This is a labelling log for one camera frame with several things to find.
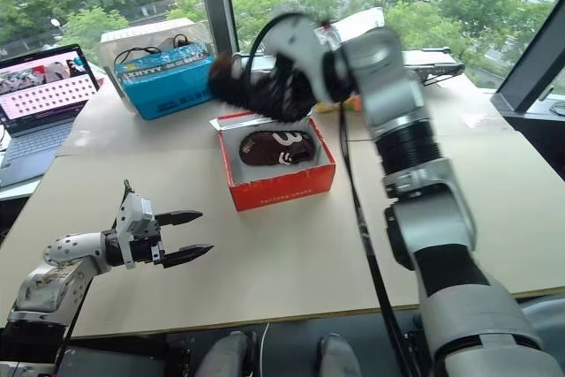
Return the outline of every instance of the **cable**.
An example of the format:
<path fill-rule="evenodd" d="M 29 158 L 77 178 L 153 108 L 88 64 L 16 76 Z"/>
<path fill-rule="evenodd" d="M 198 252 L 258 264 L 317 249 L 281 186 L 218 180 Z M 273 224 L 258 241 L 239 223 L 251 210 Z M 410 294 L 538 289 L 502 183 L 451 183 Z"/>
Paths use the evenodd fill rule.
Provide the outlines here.
<path fill-rule="evenodd" d="M 263 331 L 263 336 L 261 336 L 261 343 L 259 345 L 259 377 L 263 377 L 263 345 L 265 344 L 265 336 L 267 335 L 268 326 L 271 323 L 268 322 Z"/>
<path fill-rule="evenodd" d="M 140 51 L 146 51 L 149 55 L 153 55 L 154 53 L 161 53 L 161 50 L 159 48 L 156 48 L 155 46 L 147 46 L 145 48 L 131 48 L 131 49 L 126 49 L 123 52 L 120 52 L 117 54 L 117 56 L 114 58 L 114 65 L 116 65 L 117 60 L 119 57 L 121 57 L 122 55 L 124 56 L 124 59 L 122 59 L 120 61 L 120 64 L 123 64 L 128 57 L 130 57 L 130 53 L 132 52 L 140 52 Z"/>
<path fill-rule="evenodd" d="M 551 108 L 549 108 L 549 110 L 558 117 L 565 117 L 565 102 L 555 102 L 553 105 L 551 105 Z"/>
<path fill-rule="evenodd" d="M 361 241 L 363 242 L 363 247 L 365 249 L 365 255 L 369 264 L 369 269 L 371 271 L 373 285 L 375 291 L 377 292 L 377 299 L 379 299 L 380 311 L 385 322 L 388 339 L 393 346 L 396 356 L 396 362 L 398 363 L 402 374 L 408 377 L 421 377 L 418 365 L 416 364 L 414 357 L 412 357 L 412 355 L 408 352 L 408 348 L 406 347 L 406 344 L 404 342 L 403 334 L 400 331 L 400 326 L 398 325 L 395 313 L 392 310 L 390 300 L 388 299 L 387 288 L 385 287 L 385 283 L 382 279 L 382 274 L 380 273 L 379 263 L 377 262 L 377 257 L 373 249 L 373 243 L 371 242 L 371 238 L 369 236 L 369 230 L 366 225 L 363 208 L 361 207 L 357 189 L 355 188 L 355 184 L 353 182 L 353 172 L 351 169 L 350 152 L 347 141 L 347 123 L 345 121 L 345 107 L 343 105 L 343 102 L 340 103 L 339 109 L 339 140 L 342 150 L 343 162 L 345 163 L 347 176 L 350 180 L 351 195 L 353 197 L 353 204 L 355 206 L 359 235 L 361 236 Z"/>
<path fill-rule="evenodd" d="M 88 284 L 85 288 L 85 294 L 82 296 L 82 300 L 80 301 L 79 308 L 77 308 L 77 312 L 74 313 L 74 317 L 72 317 L 71 325 L 69 326 L 69 329 L 67 330 L 67 334 L 64 335 L 63 342 L 61 343 L 61 347 L 59 348 L 59 352 L 57 353 L 57 356 L 56 356 L 55 370 L 53 371 L 53 377 L 57 377 L 57 374 L 59 372 L 59 368 L 61 368 L 61 364 L 63 363 L 64 353 L 67 350 L 67 346 L 69 345 L 69 341 L 71 340 L 72 331 L 74 330 L 74 326 L 76 325 L 77 320 L 79 319 L 80 310 L 82 309 L 82 305 L 85 303 L 85 299 L 87 298 L 88 289 L 90 289 L 91 283 L 92 283 L 92 280 L 90 280 L 90 282 L 88 282 Z"/>
<path fill-rule="evenodd" d="M 263 39 L 265 38 L 265 36 L 267 35 L 267 33 L 269 31 L 271 31 L 271 29 L 276 26 L 279 22 L 284 21 L 286 19 L 291 19 L 291 18 L 308 18 L 308 19 L 312 19 L 310 18 L 309 15 L 303 13 L 303 12 L 287 12 L 287 13 L 283 13 L 281 15 L 278 15 L 277 17 L 271 19 L 270 21 L 268 21 L 268 23 L 261 29 L 261 31 L 259 32 L 259 34 L 257 34 L 257 37 L 255 38 L 253 45 L 251 46 L 251 50 L 249 51 L 249 57 L 247 58 L 247 64 L 245 64 L 245 70 L 244 70 L 244 86 L 245 86 L 245 90 L 247 91 L 247 93 L 252 93 L 253 92 L 253 87 L 251 85 L 251 69 L 252 69 L 252 64 L 253 64 L 253 59 L 255 58 L 255 55 L 257 54 L 257 49 L 259 48 L 259 46 L 261 45 L 261 43 L 263 42 Z"/>
<path fill-rule="evenodd" d="M 177 41 L 177 37 L 184 37 L 185 41 Z M 183 47 L 183 46 L 187 46 L 189 44 L 192 44 L 192 42 L 188 41 L 188 37 L 186 37 L 186 35 L 184 35 L 182 33 L 179 33 L 179 34 L 177 34 L 173 37 L 173 48 L 174 49 L 180 48 L 180 47 Z"/>

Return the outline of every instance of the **laptop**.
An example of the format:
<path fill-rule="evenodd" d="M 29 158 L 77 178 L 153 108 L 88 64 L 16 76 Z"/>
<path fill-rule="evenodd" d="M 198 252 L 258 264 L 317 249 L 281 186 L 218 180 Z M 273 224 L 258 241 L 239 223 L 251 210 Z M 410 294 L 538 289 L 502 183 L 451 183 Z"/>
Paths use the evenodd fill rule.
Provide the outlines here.
<path fill-rule="evenodd" d="M 0 62 L 0 187 L 42 176 L 98 84 L 78 44 Z"/>

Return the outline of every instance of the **white tabletop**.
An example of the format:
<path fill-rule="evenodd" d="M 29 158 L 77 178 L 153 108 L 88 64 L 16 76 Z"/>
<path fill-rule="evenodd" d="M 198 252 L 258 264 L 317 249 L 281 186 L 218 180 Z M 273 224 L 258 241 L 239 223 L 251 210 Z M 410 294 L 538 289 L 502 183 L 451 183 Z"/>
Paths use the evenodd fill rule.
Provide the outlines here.
<path fill-rule="evenodd" d="M 464 76 L 427 87 L 426 102 L 438 134 L 513 132 L 512 127 Z M 72 132 L 58 156 L 138 153 L 171 149 L 207 148 L 216 134 L 208 120 L 239 111 L 215 101 L 147 121 L 130 112 L 110 84 L 102 85 L 74 122 Z M 350 138 L 369 134 L 359 114 L 350 113 Z M 335 129 L 336 114 L 319 115 L 322 125 Z"/>
<path fill-rule="evenodd" d="M 462 114 L 471 111 L 464 102 L 458 104 Z M 503 125 L 489 127 L 486 119 L 461 126 L 452 117 L 440 120 L 438 141 L 453 158 L 474 214 L 481 264 L 515 294 L 564 290 L 565 185 L 521 134 Z M 198 119 L 207 129 L 205 118 Z M 76 336 L 374 310 L 378 302 L 357 233 L 335 116 L 316 119 L 337 160 L 331 191 L 244 213 L 233 206 L 216 136 L 201 128 L 206 138 L 190 148 L 146 144 L 133 152 L 120 145 L 123 152 L 111 152 L 105 146 L 103 155 L 56 158 L 0 250 L 0 274 L 11 277 L 0 282 L 0 313 L 9 312 L 20 282 L 40 263 L 45 245 L 70 232 L 111 225 L 124 178 L 153 201 L 155 212 L 204 212 L 195 222 L 163 229 L 168 250 L 192 243 L 215 248 L 175 268 L 141 264 L 97 277 Z M 362 135 L 359 122 L 352 120 L 352 127 Z M 206 140 L 209 144 L 203 147 Z M 382 211 L 390 201 L 381 187 L 373 143 L 351 143 L 351 155 L 391 302 L 396 307 L 415 305 L 414 274 L 396 264 L 386 238 Z"/>

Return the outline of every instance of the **blue box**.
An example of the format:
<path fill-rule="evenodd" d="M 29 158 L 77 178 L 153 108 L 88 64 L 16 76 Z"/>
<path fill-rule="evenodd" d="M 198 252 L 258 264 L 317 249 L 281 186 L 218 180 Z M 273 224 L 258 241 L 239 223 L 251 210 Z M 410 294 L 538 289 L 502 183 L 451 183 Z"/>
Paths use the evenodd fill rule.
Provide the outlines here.
<path fill-rule="evenodd" d="M 145 119 L 154 119 L 212 98 L 207 76 L 214 57 L 194 43 L 114 67 L 118 81 Z"/>

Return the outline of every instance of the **red open box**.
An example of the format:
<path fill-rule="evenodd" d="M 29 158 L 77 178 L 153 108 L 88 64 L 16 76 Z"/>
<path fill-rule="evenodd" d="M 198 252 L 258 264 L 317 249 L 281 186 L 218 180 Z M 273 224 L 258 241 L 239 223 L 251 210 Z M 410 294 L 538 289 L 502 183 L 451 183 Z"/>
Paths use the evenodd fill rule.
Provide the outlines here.
<path fill-rule="evenodd" d="M 284 124 L 250 112 L 218 117 L 223 162 L 231 197 L 238 211 L 327 192 L 335 174 L 335 161 L 313 119 Z M 256 131 L 305 131 L 317 146 L 314 159 L 295 165 L 253 167 L 239 158 L 244 137 Z"/>

